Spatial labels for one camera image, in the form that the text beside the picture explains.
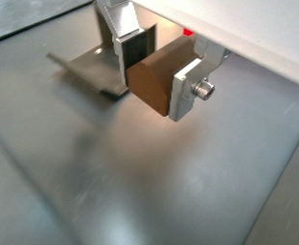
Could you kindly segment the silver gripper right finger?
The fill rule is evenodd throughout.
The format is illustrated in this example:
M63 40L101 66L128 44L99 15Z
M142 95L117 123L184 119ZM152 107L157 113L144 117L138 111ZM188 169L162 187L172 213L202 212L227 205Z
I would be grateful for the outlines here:
M168 117L177 122L192 110L194 99L208 100L214 86L208 82L209 74L228 58L231 51L208 40L194 36L194 58L173 75Z

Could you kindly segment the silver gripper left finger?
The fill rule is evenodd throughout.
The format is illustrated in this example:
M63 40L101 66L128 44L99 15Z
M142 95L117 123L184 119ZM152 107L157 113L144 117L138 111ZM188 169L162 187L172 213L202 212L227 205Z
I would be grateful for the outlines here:
M121 82L128 85L126 70L146 57L146 32L138 26L134 4L129 0L97 0L95 7L110 32Z

